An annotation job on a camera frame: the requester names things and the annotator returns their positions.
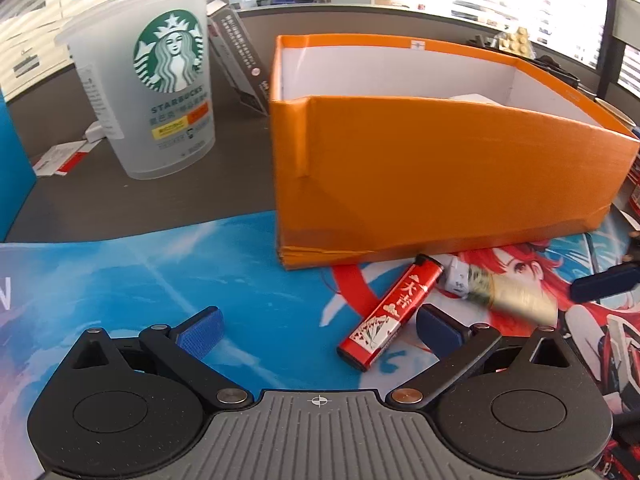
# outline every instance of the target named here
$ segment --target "plastic cup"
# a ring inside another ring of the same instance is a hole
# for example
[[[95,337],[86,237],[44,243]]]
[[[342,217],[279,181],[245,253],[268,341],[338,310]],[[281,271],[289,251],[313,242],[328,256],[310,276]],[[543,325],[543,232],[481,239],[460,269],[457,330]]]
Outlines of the plastic cup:
[[[207,0],[110,0],[70,20],[84,91],[132,178],[175,173],[215,141]]]

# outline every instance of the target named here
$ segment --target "desk mat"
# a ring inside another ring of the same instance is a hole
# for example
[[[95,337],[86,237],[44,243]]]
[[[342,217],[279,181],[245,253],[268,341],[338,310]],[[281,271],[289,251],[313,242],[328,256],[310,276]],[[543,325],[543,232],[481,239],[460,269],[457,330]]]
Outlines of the desk mat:
[[[204,362],[256,397],[263,388],[377,388],[384,397],[436,361],[411,326],[369,372],[357,372],[335,352],[410,260],[286,271],[276,257],[275,231],[274,213],[265,212],[100,242],[0,244],[0,479],[30,480],[42,472],[26,434],[27,414],[91,326],[112,337],[136,336],[152,323],[176,325],[218,306],[226,333]],[[572,305],[566,293],[573,279],[618,263],[628,231],[612,209],[590,234],[462,256],[555,295],[560,328],[603,383],[597,347],[607,314],[640,328],[640,293],[585,306]],[[437,290],[428,301],[464,324],[490,322],[505,335],[531,332]],[[604,391],[612,409],[621,410],[622,402],[640,407],[640,398],[637,406],[633,396],[620,400],[615,387]],[[612,443],[606,472],[627,478],[616,452]]]

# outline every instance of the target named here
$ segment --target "silver screw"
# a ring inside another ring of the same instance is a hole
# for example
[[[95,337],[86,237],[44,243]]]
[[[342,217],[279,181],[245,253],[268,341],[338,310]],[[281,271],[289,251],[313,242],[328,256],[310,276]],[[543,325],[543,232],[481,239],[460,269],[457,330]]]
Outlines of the silver screw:
[[[240,404],[245,402],[249,395],[244,390],[239,388],[222,388],[216,395],[220,402],[224,404]]]
[[[413,388],[398,388],[391,392],[391,398],[398,404],[415,404],[422,400],[422,393]]]

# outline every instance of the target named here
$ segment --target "gray ribbed plate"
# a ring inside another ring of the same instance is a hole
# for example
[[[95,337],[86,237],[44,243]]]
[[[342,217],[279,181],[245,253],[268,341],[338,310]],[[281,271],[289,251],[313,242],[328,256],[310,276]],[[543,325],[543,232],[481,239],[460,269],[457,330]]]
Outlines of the gray ribbed plate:
[[[187,455],[138,480],[496,478],[453,455],[422,415],[355,391],[265,392],[248,410],[216,415]],[[586,470],[568,478],[600,477]]]

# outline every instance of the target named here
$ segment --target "red hair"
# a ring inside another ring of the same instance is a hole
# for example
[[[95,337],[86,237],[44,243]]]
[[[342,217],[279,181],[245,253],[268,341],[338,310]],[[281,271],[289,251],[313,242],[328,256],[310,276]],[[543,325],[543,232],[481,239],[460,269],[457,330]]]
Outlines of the red hair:
[[[500,247],[499,249],[524,264],[530,265],[536,262],[542,269],[542,289],[556,298],[560,310],[568,310],[569,307],[575,304],[569,299],[569,283],[558,276],[555,270],[562,265],[562,258],[559,260],[547,258],[543,254],[546,248],[548,248],[548,241],[516,244]],[[504,274],[506,272],[504,264],[500,261],[493,249],[464,251],[461,252],[458,257],[468,264],[482,267],[497,274]],[[640,329],[640,313],[638,312],[609,310],[597,303],[585,303],[584,306],[600,326],[607,324],[607,315],[615,314]]]

